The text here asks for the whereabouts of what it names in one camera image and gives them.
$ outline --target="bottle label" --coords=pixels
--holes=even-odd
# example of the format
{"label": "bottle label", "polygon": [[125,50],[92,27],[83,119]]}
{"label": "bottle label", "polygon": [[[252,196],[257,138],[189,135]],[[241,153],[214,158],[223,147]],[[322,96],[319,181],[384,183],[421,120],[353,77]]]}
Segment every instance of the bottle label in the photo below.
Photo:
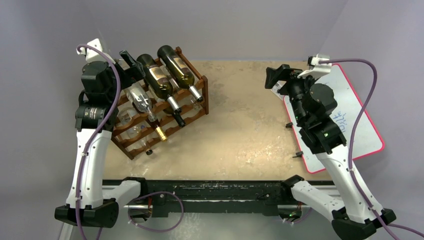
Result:
{"label": "bottle label", "polygon": [[179,68],[181,68],[181,69],[185,69],[185,68],[188,69],[189,68],[181,58],[174,57],[173,59],[176,62],[176,64],[178,65]]}
{"label": "bottle label", "polygon": [[149,71],[156,81],[163,78],[167,79],[167,76],[158,66],[150,68]]}

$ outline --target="gray wall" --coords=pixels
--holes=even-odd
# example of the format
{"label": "gray wall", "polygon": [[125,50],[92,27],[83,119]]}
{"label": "gray wall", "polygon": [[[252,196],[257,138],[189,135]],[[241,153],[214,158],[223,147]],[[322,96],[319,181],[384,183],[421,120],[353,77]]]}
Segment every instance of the gray wall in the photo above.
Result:
{"label": "gray wall", "polygon": [[55,239],[75,166],[84,58],[98,35],[81,0],[0,1],[0,239]]}
{"label": "gray wall", "polygon": [[320,50],[347,0],[86,2],[115,51],[156,55],[170,44],[192,60],[303,60]]}
{"label": "gray wall", "polygon": [[[320,51],[334,59],[364,58],[377,67],[378,83],[368,113],[386,148],[357,165],[374,196],[395,210],[396,223],[422,232],[423,11],[421,0],[350,0]],[[372,83],[370,68],[361,63],[342,66],[364,100]],[[404,230],[393,231],[401,239],[419,239]],[[374,239],[389,238],[380,231]]]}

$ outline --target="white cable clip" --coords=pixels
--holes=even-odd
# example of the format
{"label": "white cable clip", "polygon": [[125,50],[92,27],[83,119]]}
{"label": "white cable clip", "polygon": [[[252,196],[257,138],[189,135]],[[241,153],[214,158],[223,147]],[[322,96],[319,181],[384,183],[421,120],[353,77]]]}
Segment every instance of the white cable clip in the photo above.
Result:
{"label": "white cable clip", "polygon": [[78,54],[78,55],[87,55],[87,51],[86,51],[86,48],[85,47],[80,47],[79,49],[77,49],[76,50],[76,54]]}
{"label": "white cable clip", "polygon": [[330,60],[329,56],[317,54],[316,56],[310,56],[307,59],[307,64],[309,66],[309,70],[303,71],[301,74],[297,75],[297,78],[305,76],[312,76],[314,79],[319,79],[322,76],[325,76],[331,72],[331,63],[320,63],[320,61],[328,61]]}

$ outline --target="purple wall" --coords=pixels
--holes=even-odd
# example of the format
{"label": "purple wall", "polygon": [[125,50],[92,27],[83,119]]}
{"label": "purple wall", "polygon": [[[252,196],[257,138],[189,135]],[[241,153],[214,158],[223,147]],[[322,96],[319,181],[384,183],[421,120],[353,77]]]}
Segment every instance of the purple wall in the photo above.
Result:
{"label": "purple wall", "polygon": [[[375,64],[378,83],[368,113],[386,148],[356,164],[374,196],[395,210],[397,224],[424,232],[424,2],[350,0],[320,53],[331,58],[364,58]],[[372,83],[370,68],[342,64],[361,99]],[[393,230],[401,239],[418,239]],[[376,240],[390,236],[380,230]]]}

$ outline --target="green wine bottle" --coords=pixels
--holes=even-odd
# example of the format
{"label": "green wine bottle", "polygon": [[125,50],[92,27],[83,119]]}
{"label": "green wine bottle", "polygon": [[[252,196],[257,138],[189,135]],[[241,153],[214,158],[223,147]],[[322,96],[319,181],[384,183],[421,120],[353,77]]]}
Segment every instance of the green wine bottle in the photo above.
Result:
{"label": "green wine bottle", "polygon": [[168,45],[161,46],[159,50],[157,50],[157,56],[165,63],[166,67],[169,69],[169,73],[176,80],[178,85],[182,89],[188,89],[197,102],[202,102],[203,96],[194,86],[195,76],[174,49]]}
{"label": "green wine bottle", "polygon": [[143,65],[145,73],[144,81],[149,89],[160,99],[166,100],[175,114],[181,113],[181,107],[173,97],[173,86],[168,81],[167,76],[156,64],[155,60],[149,54],[142,54],[137,57],[137,62]]}

